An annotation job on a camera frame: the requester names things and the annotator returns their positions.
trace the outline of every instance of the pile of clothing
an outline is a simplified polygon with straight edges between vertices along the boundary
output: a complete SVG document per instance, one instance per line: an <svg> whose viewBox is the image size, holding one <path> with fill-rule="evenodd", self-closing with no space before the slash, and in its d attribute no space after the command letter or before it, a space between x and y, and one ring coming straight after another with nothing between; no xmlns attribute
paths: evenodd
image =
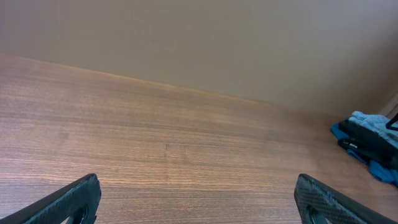
<svg viewBox="0 0 398 224"><path fill-rule="evenodd" d="M398 187L398 126L383 115L355 111L351 117L334 124L332 133L347 154L369 166L377 179Z"/></svg>

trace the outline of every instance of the wood grain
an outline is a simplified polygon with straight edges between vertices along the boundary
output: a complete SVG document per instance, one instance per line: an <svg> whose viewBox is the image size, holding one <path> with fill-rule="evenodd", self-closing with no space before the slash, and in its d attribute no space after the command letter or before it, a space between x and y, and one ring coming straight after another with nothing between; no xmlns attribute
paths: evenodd
<svg viewBox="0 0 398 224"><path fill-rule="evenodd" d="M300 223L307 173L398 220L338 119L0 55L0 217L94 172L97 223Z"/></svg>

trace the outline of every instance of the beige wall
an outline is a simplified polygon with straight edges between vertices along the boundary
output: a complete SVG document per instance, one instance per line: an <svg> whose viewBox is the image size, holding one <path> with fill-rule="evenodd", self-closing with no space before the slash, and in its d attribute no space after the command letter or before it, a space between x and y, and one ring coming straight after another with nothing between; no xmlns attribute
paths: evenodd
<svg viewBox="0 0 398 224"><path fill-rule="evenodd" d="M0 51L332 114L398 83L397 0L0 0Z"/></svg>

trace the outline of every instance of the blue cloth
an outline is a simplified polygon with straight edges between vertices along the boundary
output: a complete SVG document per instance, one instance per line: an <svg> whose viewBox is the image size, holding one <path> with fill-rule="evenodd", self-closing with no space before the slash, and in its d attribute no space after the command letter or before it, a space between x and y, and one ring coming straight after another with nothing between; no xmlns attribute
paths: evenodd
<svg viewBox="0 0 398 224"><path fill-rule="evenodd" d="M385 116L366 115L362 112L355 111L352 114L352 117L348 118L348 120L373 131L378 136L380 136L398 149L398 131L393 131L386 128L386 124L390 121L390 119L386 118Z"/></svg>
<svg viewBox="0 0 398 224"><path fill-rule="evenodd" d="M336 138L339 140L340 139L349 139L349 136L345 132L338 129L338 123L332 125L330 130L336 136ZM347 154L349 156L352 156L355 159L359 160L363 164L369 166L369 172L377 180L384 182L384 183L395 184L395 186L398 187L398 171L388 170L376 161L370 161L370 163L367 163L360 155L358 155L355 151L353 151L351 149L347 149Z"/></svg>
<svg viewBox="0 0 398 224"><path fill-rule="evenodd" d="M348 134L338 128L338 123L331 126L330 131L336 136L338 140L349 139Z"/></svg>

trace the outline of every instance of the wooden surface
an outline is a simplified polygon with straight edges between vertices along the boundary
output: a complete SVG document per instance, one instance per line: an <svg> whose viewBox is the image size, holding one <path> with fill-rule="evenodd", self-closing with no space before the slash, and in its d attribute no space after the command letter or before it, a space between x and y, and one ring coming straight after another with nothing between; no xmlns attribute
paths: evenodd
<svg viewBox="0 0 398 224"><path fill-rule="evenodd" d="M300 223L307 173L398 220L338 119L0 55L0 217L94 172L96 223Z"/></svg>

